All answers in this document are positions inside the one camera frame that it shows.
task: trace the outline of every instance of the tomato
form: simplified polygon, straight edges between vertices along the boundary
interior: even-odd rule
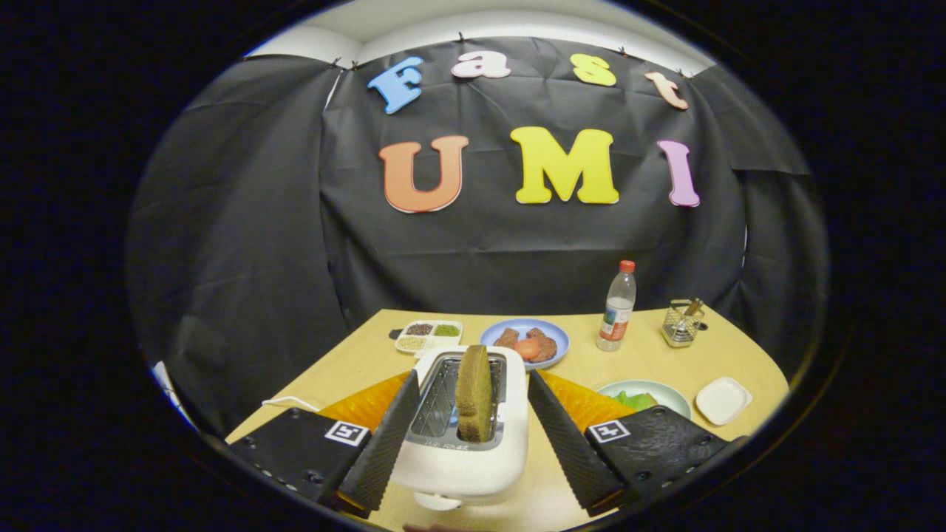
[[[538,356],[538,339],[526,338],[525,340],[519,340],[516,342],[516,345],[513,346],[513,350],[522,357],[522,360],[530,361]]]

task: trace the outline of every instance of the yellow letter m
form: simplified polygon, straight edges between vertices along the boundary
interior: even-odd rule
[[[608,147],[611,133],[582,130],[575,137],[570,153],[565,153],[549,130],[539,127],[516,128],[509,133],[522,148],[522,188],[516,192],[521,204],[546,204],[552,191],[545,187],[549,176],[559,199],[567,202],[582,177],[578,199],[586,204],[614,204],[618,191],[611,181]]]

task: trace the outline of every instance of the water bottle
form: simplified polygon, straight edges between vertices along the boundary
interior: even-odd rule
[[[611,281],[604,304],[604,319],[598,332],[598,348],[601,350],[614,351],[621,346],[634,301],[638,298],[634,268],[634,261],[622,260],[617,276]]]

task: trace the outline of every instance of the bottle label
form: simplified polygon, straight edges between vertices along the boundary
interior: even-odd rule
[[[620,340],[624,337],[630,318],[630,309],[617,309],[607,305],[604,308],[604,320],[601,323],[601,337],[612,342]]]

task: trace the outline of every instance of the toaster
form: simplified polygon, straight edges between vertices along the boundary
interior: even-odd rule
[[[525,364],[514,350],[487,346],[492,382],[490,430],[484,442],[458,431],[456,383],[467,346],[418,353],[420,403],[401,444],[391,480],[433,510],[501,502],[525,469],[529,400]]]

